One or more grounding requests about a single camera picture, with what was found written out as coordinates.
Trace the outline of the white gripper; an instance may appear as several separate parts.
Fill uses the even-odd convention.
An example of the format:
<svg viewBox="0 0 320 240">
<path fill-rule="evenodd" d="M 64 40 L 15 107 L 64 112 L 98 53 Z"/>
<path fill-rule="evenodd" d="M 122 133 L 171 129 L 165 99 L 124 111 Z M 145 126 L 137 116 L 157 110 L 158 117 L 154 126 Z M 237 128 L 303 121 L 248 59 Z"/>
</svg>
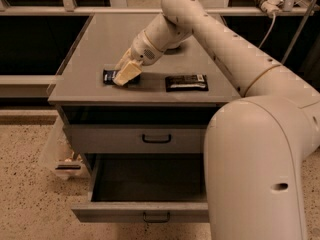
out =
<svg viewBox="0 0 320 240">
<path fill-rule="evenodd" d="M 145 30 L 141 31 L 134 38 L 130 49 L 123 54 L 114 67 L 118 73 L 113 82 L 118 86 L 124 86 L 141 74 L 141 63 L 144 66 L 153 65 L 163 56 L 163 53 L 164 48 L 156 41 L 153 41 Z"/>
</svg>

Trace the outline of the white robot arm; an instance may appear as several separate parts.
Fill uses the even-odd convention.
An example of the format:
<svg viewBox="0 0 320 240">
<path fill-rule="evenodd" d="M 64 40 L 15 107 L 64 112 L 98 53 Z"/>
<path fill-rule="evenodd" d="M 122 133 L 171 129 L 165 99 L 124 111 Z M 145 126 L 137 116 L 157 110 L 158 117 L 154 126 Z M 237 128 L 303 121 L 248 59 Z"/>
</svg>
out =
<svg viewBox="0 0 320 240">
<path fill-rule="evenodd" d="M 194 36 L 240 97 L 205 134 L 204 171 L 213 240 L 307 240 L 303 160 L 320 146 L 320 93 L 209 16 L 198 0 L 161 0 L 161 13 L 117 64 L 124 85 Z"/>
</svg>

